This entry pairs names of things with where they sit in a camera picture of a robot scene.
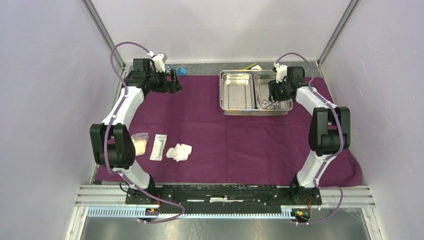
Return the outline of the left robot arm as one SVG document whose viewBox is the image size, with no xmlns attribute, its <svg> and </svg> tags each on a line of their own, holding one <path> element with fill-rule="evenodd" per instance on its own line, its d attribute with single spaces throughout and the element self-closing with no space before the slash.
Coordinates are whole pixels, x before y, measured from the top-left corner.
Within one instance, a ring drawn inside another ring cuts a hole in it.
<svg viewBox="0 0 424 240">
<path fill-rule="evenodd" d="M 157 190 L 151 175 L 136 161 L 129 126 L 149 93 L 175 94 L 182 90 L 176 72 L 167 73 L 165 62 L 164 54 L 135 58 L 133 70 L 126 78 L 120 79 L 120 94 L 111 112 L 101 123 L 92 124 L 89 129 L 95 162 L 138 191 L 137 196 L 145 204 L 156 200 Z"/>
</svg>

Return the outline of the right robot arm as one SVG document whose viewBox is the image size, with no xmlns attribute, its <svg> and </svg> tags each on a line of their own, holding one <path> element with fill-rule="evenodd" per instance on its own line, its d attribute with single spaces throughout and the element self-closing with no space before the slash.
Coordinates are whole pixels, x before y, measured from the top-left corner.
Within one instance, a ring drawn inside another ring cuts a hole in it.
<svg viewBox="0 0 424 240">
<path fill-rule="evenodd" d="M 310 152 L 289 186 L 289 199 L 302 204 L 319 193 L 319 182 L 328 165 L 350 146 L 350 110 L 337 106 L 305 82 L 301 66 L 274 64 L 274 80 L 268 83 L 269 100 L 294 100 L 311 115 L 308 133 Z"/>
</svg>

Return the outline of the suture packet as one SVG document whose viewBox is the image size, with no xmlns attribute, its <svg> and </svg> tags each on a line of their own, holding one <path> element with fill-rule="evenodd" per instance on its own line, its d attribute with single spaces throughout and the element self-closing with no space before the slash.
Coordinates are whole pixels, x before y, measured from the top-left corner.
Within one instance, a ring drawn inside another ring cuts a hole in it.
<svg viewBox="0 0 424 240">
<path fill-rule="evenodd" d="M 163 159 L 163 152 L 167 141 L 167 135 L 156 134 L 153 147 L 149 159 L 151 161 L 161 161 Z"/>
</svg>

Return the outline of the metal mesh instrument tray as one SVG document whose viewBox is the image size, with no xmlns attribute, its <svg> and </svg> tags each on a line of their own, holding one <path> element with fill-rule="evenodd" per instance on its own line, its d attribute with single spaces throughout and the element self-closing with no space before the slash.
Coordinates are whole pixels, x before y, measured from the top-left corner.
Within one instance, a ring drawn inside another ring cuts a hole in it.
<svg viewBox="0 0 424 240">
<path fill-rule="evenodd" d="M 256 106 L 256 94 L 255 94 L 255 85 L 254 85 L 254 75 L 258 73 L 274 73 L 271 70 L 223 70 L 219 74 L 219 105 L 222 110 L 222 113 L 226 116 L 284 116 L 284 115 L 277 115 L 275 112 L 267 112 L 264 110 L 257 109 Z M 248 109 L 248 110 L 224 110 L 221 107 L 221 77 L 223 73 L 247 73 L 252 75 L 252 82 L 253 82 L 253 94 L 254 94 L 254 108 Z"/>
</svg>

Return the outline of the white gauze wad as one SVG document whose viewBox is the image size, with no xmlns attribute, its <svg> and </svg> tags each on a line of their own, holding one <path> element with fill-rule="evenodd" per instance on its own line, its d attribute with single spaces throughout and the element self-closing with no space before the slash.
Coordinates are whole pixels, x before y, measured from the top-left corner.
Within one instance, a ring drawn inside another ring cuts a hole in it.
<svg viewBox="0 0 424 240">
<path fill-rule="evenodd" d="M 168 149 L 165 156 L 176 162 L 186 161 L 192 153 L 192 149 L 191 145 L 177 143 L 175 147 Z"/>
</svg>

